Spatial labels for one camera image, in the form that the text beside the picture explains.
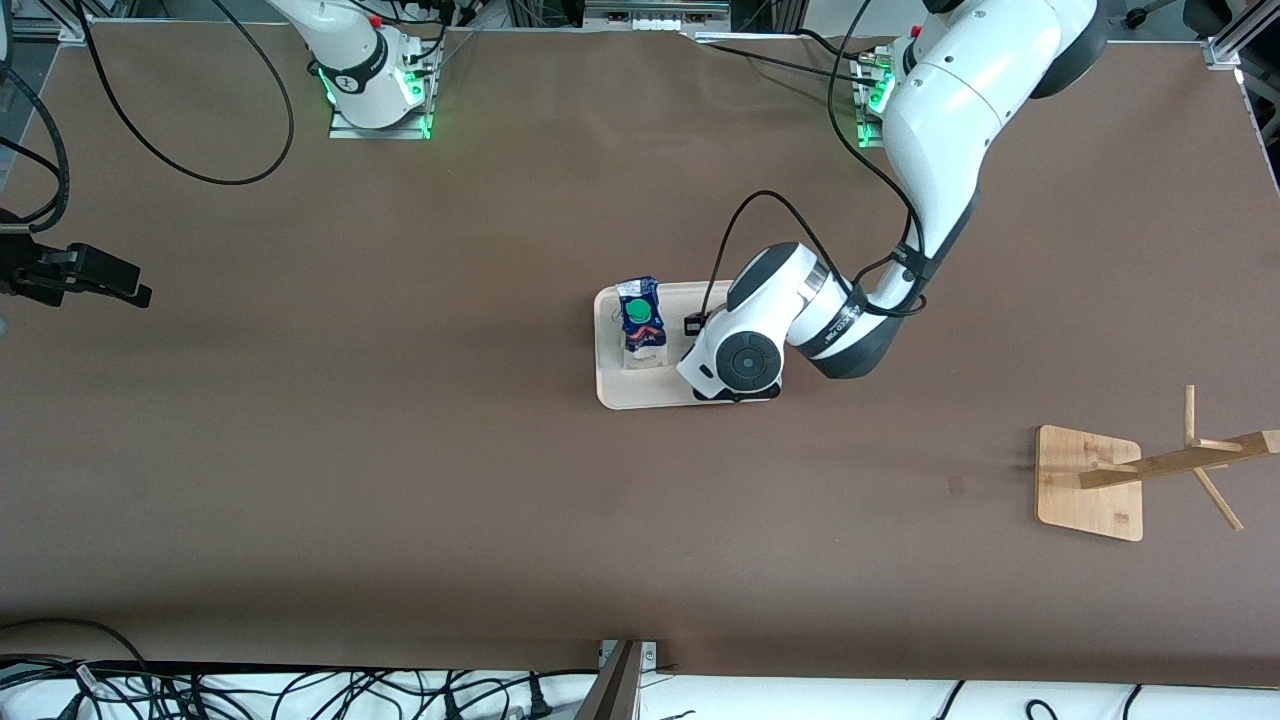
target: metal bracket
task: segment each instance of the metal bracket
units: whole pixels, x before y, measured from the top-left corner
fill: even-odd
[[[573,720],[634,720],[640,674],[658,666],[658,643],[604,641],[600,660],[604,667]]]
[[[599,667],[604,667],[604,664],[609,661],[609,656],[613,653],[613,648],[616,648],[620,642],[622,641],[600,642]],[[640,671],[653,673],[657,669],[658,669],[658,642],[640,641]]]
[[[74,28],[63,26],[58,31],[58,42],[70,47],[84,47],[84,31],[78,26]]]
[[[1240,65],[1240,50],[1277,18],[1280,0],[1261,0],[1247,6],[1222,32],[1204,41],[1204,63],[1215,70],[1235,69]]]
[[[1213,46],[1211,45],[1212,40],[1211,37],[1201,44],[1201,53],[1204,54],[1204,67],[1211,70],[1234,70],[1239,68],[1240,56],[1233,53],[1226,58],[1219,58],[1215,55]]]

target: robotic arm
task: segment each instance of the robotic arm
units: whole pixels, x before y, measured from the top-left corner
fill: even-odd
[[[384,128],[426,100],[422,41],[343,0],[268,0],[302,35],[334,106],[353,126]]]
[[[828,378],[860,378],[888,350],[978,201],[987,147],[1029,97],[1062,90],[1106,45],[1097,0],[925,0],[914,41],[895,44],[897,87],[884,151],[915,217],[872,292],[845,282],[806,247],[756,255],[705,322],[680,374],[700,400],[781,391],[782,342]],[[890,314],[883,310],[892,309]]]

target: wooden base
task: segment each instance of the wooden base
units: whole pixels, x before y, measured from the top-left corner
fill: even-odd
[[[1036,518],[1041,523],[1124,541],[1142,539],[1142,483],[1080,489],[1096,462],[1142,457],[1138,443],[1042,425],[1036,433]]]

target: wooden coat rack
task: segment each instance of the wooden coat rack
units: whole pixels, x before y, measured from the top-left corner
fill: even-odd
[[[1243,530],[1207,470],[1280,454],[1280,430],[1225,441],[1196,437],[1196,386],[1187,386],[1183,430],[1181,450],[1143,457],[1133,441],[1042,425],[1036,434],[1036,518],[1050,525],[1140,541],[1142,483],[1194,473],[1231,529]]]

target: green led light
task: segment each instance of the green led light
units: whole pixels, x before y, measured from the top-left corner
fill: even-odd
[[[394,77],[396,82],[401,86],[401,92],[404,94],[404,101],[410,104],[417,102],[417,95],[421,95],[422,90],[420,87],[415,87],[410,91],[408,83],[404,82],[404,73],[392,77]]]
[[[879,85],[883,85],[884,88],[881,92],[872,94],[870,104],[868,105],[876,114],[884,111],[884,105],[888,102],[890,94],[893,92],[895,87],[897,87],[897,82],[893,79],[893,73],[884,73],[884,81]]]
[[[333,96],[333,88],[329,87],[329,81],[325,79],[325,77],[324,77],[323,73],[320,74],[320,85],[324,86],[324,96],[325,96],[325,99],[329,100],[330,105],[333,105],[334,108],[337,108],[338,106],[338,100],[334,99],[334,96]]]

